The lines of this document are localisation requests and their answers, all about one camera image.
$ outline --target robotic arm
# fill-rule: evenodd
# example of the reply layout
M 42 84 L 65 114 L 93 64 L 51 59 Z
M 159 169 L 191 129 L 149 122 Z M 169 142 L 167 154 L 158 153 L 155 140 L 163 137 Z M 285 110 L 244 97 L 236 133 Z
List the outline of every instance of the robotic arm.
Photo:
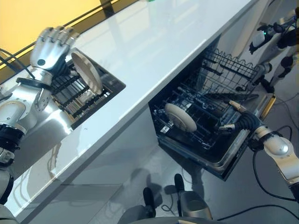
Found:
M 292 10 L 285 18 L 275 22 L 273 26 L 265 25 L 257 29 L 258 32 L 253 37 L 249 47 L 251 54 L 265 44 L 268 43 L 268 45 L 257 63 L 256 75 L 251 84 L 248 85 L 248 89 L 252 90 L 262 82 L 262 85 L 268 92 L 274 92 L 274 85 L 291 71 L 292 66 L 296 62 L 295 51 L 298 43 L 296 32 L 298 28 L 296 28 L 295 24 L 298 17 L 299 7 L 296 10 Z M 290 47 L 288 54 L 275 70 L 273 79 L 270 82 L 266 81 L 264 76 L 272 70 L 270 61 L 281 54 L 287 47 Z
M 65 57 L 78 36 L 73 28 L 46 28 L 30 56 L 33 78 L 17 78 L 11 97 L 0 103 L 0 223 L 12 217 L 2 208 L 14 183 L 7 167 L 14 162 L 22 137 L 36 125 L 51 100 L 53 77 L 69 72 Z
M 265 152 L 275 161 L 281 175 L 299 203 L 299 159 L 294 152 L 292 143 L 269 129 L 239 103 L 230 100 L 229 104 L 241 113 L 241 117 L 235 124 L 224 125 L 219 130 L 231 132 L 248 129 L 254 132 L 259 142 L 263 144 Z

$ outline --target window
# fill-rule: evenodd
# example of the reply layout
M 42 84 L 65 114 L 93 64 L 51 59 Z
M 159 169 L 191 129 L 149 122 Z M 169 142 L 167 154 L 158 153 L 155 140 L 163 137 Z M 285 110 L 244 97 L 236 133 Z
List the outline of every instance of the window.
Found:
M 34 41 L 46 27 L 73 26 L 83 33 L 137 0 L 0 0 L 0 48 L 25 65 Z M 9 55 L 0 52 L 0 83 L 22 70 Z

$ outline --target wire rack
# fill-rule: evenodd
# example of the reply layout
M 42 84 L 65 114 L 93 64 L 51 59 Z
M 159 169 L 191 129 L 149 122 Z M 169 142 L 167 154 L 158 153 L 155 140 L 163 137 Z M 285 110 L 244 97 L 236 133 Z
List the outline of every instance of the wire rack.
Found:
M 244 60 L 217 49 L 207 49 L 201 65 L 172 90 L 169 97 L 153 106 L 156 129 L 185 144 L 210 149 L 221 135 L 217 127 L 234 123 L 239 118 L 239 114 L 225 101 L 244 102 L 252 92 L 247 86 L 256 73 L 256 68 Z M 167 103 L 187 112 L 195 121 L 197 130 L 187 133 L 176 128 L 165 114 Z

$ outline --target yellow wall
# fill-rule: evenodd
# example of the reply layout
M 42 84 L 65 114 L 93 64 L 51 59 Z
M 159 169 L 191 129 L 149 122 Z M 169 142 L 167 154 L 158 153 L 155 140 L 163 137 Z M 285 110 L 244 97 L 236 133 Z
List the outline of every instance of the yellow wall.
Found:
M 0 0 L 0 48 L 15 53 L 46 27 L 63 25 L 97 7 L 99 0 Z

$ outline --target robot finger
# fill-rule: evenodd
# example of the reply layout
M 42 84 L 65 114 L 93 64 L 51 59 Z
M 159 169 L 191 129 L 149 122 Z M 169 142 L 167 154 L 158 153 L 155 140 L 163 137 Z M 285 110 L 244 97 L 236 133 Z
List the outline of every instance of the robot finger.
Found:
M 63 45 L 67 41 L 67 39 L 70 37 L 70 35 L 75 31 L 74 28 L 69 27 L 67 29 L 64 29 L 58 36 L 57 40 L 60 41 L 60 44 Z
M 239 104 L 233 100 L 230 100 L 228 102 L 228 104 L 232 105 L 240 113 L 244 113 L 247 111 L 247 109 L 244 106 L 242 106 L 241 104 Z
M 69 45 L 70 47 L 74 44 L 76 39 L 80 36 L 79 33 L 74 33 L 70 36 L 70 38 L 65 42 L 65 44 Z
M 235 130 L 235 125 L 234 124 L 224 125 L 219 127 L 218 130 L 222 132 L 233 132 Z
M 52 30 L 53 30 L 53 27 L 47 27 L 46 29 L 44 29 L 41 32 L 41 34 L 38 36 L 36 42 L 43 42 Z
M 51 42 L 55 42 L 57 40 L 57 37 L 58 37 L 60 31 L 63 29 L 64 29 L 63 26 L 58 26 L 58 27 L 52 29 L 47 37 L 47 40 L 49 40 Z

